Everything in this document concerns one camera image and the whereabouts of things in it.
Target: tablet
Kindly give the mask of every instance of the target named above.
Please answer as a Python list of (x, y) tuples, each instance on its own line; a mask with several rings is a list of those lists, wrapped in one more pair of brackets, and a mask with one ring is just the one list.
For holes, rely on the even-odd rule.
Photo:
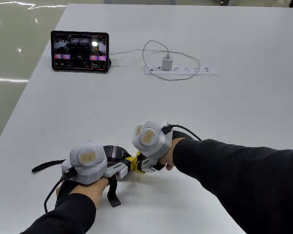
[(93, 32), (51, 32), (52, 68), (64, 71), (107, 72), (109, 35)]

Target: power plug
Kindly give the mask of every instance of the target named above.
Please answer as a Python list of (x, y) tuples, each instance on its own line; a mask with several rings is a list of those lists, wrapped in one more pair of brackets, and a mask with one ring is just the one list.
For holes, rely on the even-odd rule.
[(166, 55), (165, 57), (162, 58), (161, 69), (163, 71), (171, 71), (172, 63), (173, 63), (172, 56)]

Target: power strip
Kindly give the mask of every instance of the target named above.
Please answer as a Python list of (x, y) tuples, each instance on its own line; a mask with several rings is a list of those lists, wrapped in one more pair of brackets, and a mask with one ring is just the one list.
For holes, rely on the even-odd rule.
[[(160, 67), (149, 67), (151, 72), (155, 75), (194, 75), (195, 72), (197, 72), (198, 67), (179, 67), (179, 66), (173, 66), (171, 71), (162, 71), (161, 66)], [(147, 67), (144, 67), (145, 74), (150, 75), (150, 71), (147, 69)], [(212, 68), (210, 66), (201, 66), (200, 71), (196, 75), (217, 75), (216, 69)]]

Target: black sleeve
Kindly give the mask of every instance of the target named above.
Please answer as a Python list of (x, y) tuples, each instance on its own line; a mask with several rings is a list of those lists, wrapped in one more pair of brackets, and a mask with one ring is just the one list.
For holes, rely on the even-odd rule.
[(293, 150), (184, 139), (173, 162), (217, 196), (246, 233), (293, 233)]
[(70, 194), (38, 218), (22, 234), (84, 234), (96, 217), (93, 201), (83, 194)]

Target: gray floor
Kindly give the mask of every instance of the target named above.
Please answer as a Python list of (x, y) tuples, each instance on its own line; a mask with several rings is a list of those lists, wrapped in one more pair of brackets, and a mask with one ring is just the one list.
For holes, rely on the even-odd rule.
[[(0, 134), (68, 3), (219, 5), (217, 0), (0, 1)], [(231, 0), (233, 6), (288, 7), (289, 0)]]

